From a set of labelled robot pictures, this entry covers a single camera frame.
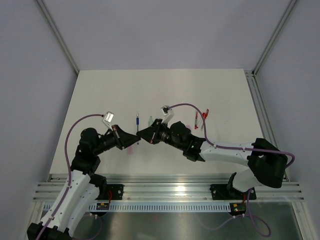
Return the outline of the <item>blue ballpoint pen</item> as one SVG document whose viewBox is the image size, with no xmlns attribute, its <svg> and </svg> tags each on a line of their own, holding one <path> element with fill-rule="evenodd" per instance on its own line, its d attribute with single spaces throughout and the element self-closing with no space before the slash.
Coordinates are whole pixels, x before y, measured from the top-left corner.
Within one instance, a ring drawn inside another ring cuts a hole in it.
<svg viewBox="0 0 320 240">
<path fill-rule="evenodd" d="M 139 131 L 140 126 L 140 118 L 139 118 L 139 112 L 136 113 L 136 132 Z"/>
</svg>

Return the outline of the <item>red gel pen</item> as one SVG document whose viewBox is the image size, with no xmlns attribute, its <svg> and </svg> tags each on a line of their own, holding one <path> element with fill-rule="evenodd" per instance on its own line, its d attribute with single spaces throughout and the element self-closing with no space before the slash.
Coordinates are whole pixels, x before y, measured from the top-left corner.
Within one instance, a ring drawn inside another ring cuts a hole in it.
<svg viewBox="0 0 320 240">
<path fill-rule="evenodd" d="M 195 111 L 195 120 L 194 120 L 194 129 L 198 129 L 198 120 L 199 120 L 199 113 L 198 111 Z"/>
</svg>

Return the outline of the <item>clear red-tipped pen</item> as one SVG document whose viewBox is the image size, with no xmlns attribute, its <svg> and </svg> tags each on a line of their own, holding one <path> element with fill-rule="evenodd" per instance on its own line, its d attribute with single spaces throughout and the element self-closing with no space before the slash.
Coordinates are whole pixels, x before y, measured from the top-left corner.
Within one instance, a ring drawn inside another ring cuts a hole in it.
<svg viewBox="0 0 320 240">
<path fill-rule="evenodd" d="M 203 115 L 202 115 L 201 113 L 198 114 L 198 120 L 197 120 L 197 128 L 198 128 L 198 129 L 201 127 L 202 122 L 203 122 L 202 116 L 203 116 Z"/>
</svg>

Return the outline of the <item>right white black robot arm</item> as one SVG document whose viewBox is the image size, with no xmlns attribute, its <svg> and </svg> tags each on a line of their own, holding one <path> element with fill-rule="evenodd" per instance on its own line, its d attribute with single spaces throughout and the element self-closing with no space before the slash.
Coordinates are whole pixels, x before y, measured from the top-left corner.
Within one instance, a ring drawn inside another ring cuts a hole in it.
<svg viewBox="0 0 320 240">
<path fill-rule="evenodd" d="M 215 161 L 245 166 L 246 170 L 235 172 L 229 178 L 226 190 L 232 198 L 239 198 L 258 186 L 274 189 L 282 186 L 288 158 L 264 138 L 231 146 L 209 143 L 205 138 L 192 135 L 182 122 L 167 126 L 161 119 L 136 134 L 152 145 L 163 142 L 181 150 L 183 156 L 192 162 Z"/>
</svg>

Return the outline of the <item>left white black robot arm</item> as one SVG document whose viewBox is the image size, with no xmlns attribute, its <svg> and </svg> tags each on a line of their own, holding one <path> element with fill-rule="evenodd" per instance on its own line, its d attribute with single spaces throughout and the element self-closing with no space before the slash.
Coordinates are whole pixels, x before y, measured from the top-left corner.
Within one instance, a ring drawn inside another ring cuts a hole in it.
<svg viewBox="0 0 320 240">
<path fill-rule="evenodd" d="M 126 149 L 138 141 L 139 136 L 118 125 L 104 135 L 91 127 L 83 130 L 62 190 L 40 222 L 29 225 L 28 239 L 71 240 L 90 204 L 110 195 L 106 178 L 96 174 L 99 155 L 112 148 Z"/>
</svg>

